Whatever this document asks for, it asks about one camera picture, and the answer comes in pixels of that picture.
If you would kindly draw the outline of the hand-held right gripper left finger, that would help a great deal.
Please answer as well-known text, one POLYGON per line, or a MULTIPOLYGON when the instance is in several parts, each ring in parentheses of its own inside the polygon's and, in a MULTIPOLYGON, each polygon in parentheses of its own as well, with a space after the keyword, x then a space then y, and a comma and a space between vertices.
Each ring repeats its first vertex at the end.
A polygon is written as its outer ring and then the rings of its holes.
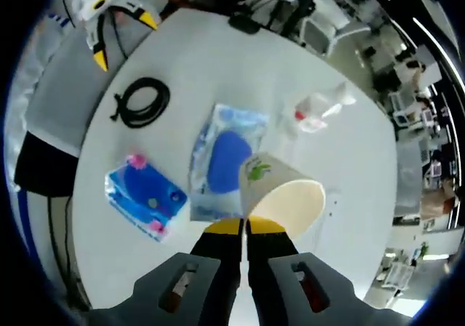
POLYGON ((190 253, 177 253, 139 278, 132 295, 93 309, 91 325, 228 325, 240 282, 242 221, 204 229, 190 253))

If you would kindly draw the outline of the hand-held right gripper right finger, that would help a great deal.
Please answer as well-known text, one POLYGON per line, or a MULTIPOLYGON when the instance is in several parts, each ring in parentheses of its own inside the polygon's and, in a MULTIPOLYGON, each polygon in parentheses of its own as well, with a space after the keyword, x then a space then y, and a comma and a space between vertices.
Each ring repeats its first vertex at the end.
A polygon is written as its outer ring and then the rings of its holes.
POLYGON ((261 325, 408 325, 411 320, 360 300, 345 276, 312 253, 298 253, 274 221, 247 221, 247 257, 261 325))

